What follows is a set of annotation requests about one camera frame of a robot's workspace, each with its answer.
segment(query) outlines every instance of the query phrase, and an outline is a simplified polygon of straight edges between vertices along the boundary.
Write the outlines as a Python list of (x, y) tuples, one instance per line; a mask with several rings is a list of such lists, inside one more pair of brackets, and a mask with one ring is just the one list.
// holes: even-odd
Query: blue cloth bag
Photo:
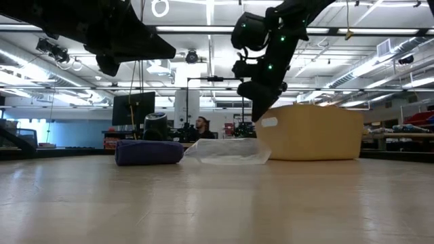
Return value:
[(184, 147), (178, 142), (120, 140), (116, 143), (118, 166), (175, 164), (183, 156)]

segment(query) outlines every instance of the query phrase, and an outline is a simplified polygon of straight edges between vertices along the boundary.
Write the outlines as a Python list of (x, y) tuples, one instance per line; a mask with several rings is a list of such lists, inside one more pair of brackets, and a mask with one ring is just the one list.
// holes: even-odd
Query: computer monitor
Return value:
[(134, 125), (144, 123), (144, 118), (155, 112), (155, 92), (146, 92), (142, 94), (116, 96), (113, 101), (113, 125), (131, 125), (131, 108), (134, 114)]

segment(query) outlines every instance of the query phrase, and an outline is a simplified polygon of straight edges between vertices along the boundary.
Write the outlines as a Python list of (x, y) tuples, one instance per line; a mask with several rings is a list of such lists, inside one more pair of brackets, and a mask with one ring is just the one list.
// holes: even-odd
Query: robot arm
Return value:
[[(285, 0), (277, 7), (266, 10), (265, 17), (244, 13), (231, 36), (234, 48), (242, 49), (244, 56), (232, 69), (235, 77), (251, 77), (237, 90), (240, 96), (253, 101), (252, 120), (257, 121), (273, 105), (282, 92), (283, 82), (294, 55), (298, 40), (308, 41), (306, 27), (334, 0)], [(247, 48), (260, 51), (267, 47), (265, 55), (248, 64)]]

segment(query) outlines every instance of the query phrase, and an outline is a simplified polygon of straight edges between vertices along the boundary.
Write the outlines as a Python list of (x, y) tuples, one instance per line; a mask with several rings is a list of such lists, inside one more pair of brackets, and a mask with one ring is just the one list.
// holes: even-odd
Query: person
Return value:
[(196, 120), (196, 129), (199, 132), (198, 139), (216, 139), (210, 132), (210, 122), (205, 117), (199, 116)]

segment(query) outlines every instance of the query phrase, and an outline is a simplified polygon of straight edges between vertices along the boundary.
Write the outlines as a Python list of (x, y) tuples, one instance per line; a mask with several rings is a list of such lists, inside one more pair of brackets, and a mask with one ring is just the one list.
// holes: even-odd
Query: clear plastic bag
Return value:
[(184, 155), (215, 165), (261, 165), (268, 161), (271, 149), (254, 138), (200, 139)]

